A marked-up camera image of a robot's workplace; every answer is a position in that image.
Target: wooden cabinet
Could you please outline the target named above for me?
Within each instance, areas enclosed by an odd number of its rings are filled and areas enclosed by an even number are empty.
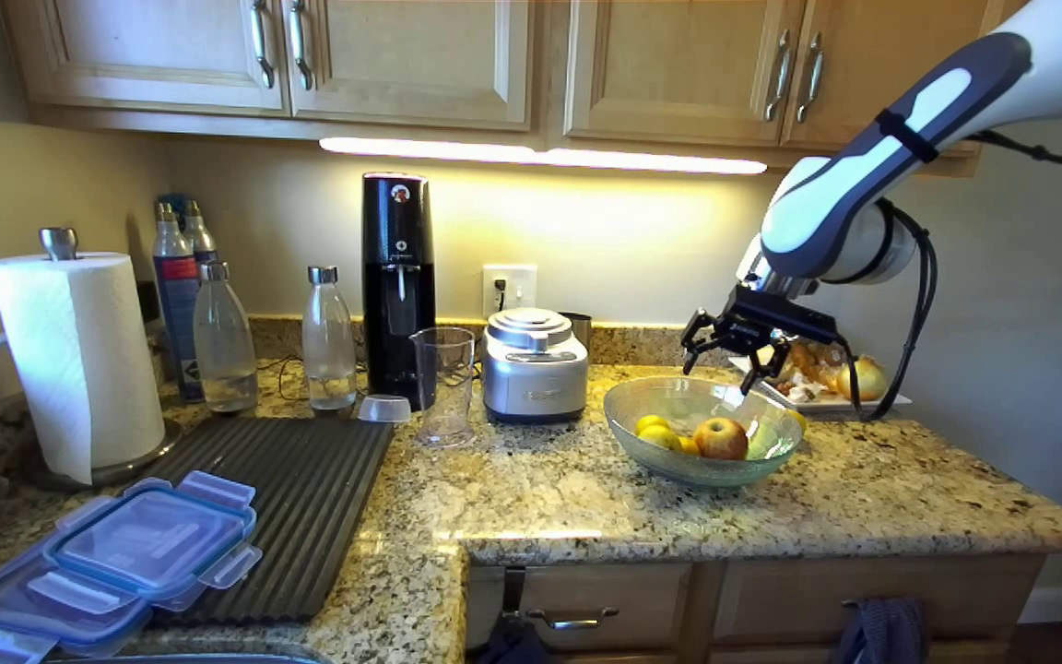
[[[833,151],[1008,0],[5,0],[39,118]]]
[[[693,563],[541,563],[522,569],[521,615],[560,660],[677,660],[693,595]],[[499,621],[503,569],[474,569],[467,642]]]
[[[930,660],[989,664],[1008,660],[1041,569],[1041,552],[471,569],[467,647],[515,597],[558,660],[816,664],[852,602],[916,597]]]
[[[63,106],[527,129],[527,0],[5,0]]]
[[[842,146],[1002,0],[570,0],[568,141]]]
[[[821,660],[852,602],[916,597],[930,660],[1010,648],[1042,556],[729,562],[710,627],[720,660]]]
[[[275,113],[275,26],[256,0],[5,0],[37,103]]]
[[[531,0],[292,5],[292,113],[531,126]]]

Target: paper towel roll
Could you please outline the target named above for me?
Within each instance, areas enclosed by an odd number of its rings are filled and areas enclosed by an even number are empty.
[[[0,317],[43,462],[91,485],[97,468],[166,439],[128,256],[0,257]]]

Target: dish drying mat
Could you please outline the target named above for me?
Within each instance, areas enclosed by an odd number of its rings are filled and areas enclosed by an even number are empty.
[[[206,468],[259,485],[259,569],[231,590],[206,590],[187,613],[156,613],[161,627],[306,623],[334,586],[358,514],[369,499],[391,423],[215,417],[150,465],[182,478]]]

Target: glass bowl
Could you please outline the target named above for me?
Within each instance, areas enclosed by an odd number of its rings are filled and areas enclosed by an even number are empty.
[[[708,417],[729,417],[749,431],[749,457],[702,457],[665,441],[644,441],[635,423],[658,414],[674,431],[693,431]],[[749,485],[782,468],[799,446],[799,414],[760,390],[693,377],[628,379],[606,396],[611,439],[649,471],[688,485]]]

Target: cable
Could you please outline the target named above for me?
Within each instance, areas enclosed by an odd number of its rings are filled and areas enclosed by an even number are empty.
[[[876,422],[876,417],[885,417],[892,406],[895,406],[895,396],[901,396],[901,382],[905,382],[905,377],[908,377],[908,366],[911,366],[911,355],[916,355],[916,344],[919,344],[919,335],[923,335],[923,327],[926,327],[926,322],[930,322],[930,308],[933,308],[933,300],[937,300],[937,248],[933,248],[933,240],[930,240],[930,230],[923,230],[908,210],[901,210],[895,203],[889,203],[889,199],[876,199],[873,203],[889,220],[901,220],[908,231],[911,231],[911,240],[916,240],[916,248],[919,248],[919,256],[923,256],[923,269],[919,269],[919,296],[916,296],[916,308],[911,308],[911,327],[908,327],[908,335],[905,335],[905,349],[901,349],[901,366],[895,366],[895,372],[892,372],[892,379],[889,379],[889,390],[881,396],[881,403],[873,406],[873,410],[862,410],[858,406],[858,377],[857,377],[857,349],[852,349],[852,344],[844,339],[844,335],[837,335],[833,344],[844,349],[844,356],[848,356],[848,382],[852,382],[852,410],[858,410],[858,422]]]
[[[1062,165],[1062,155],[1046,151],[1042,142],[1018,142],[1013,135],[997,134],[997,129],[972,134],[969,141],[992,142],[992,146],[1002,146],[1002,151],[1021,151],[1021,155],[1030,155],[1037,161],[1058,161]]]

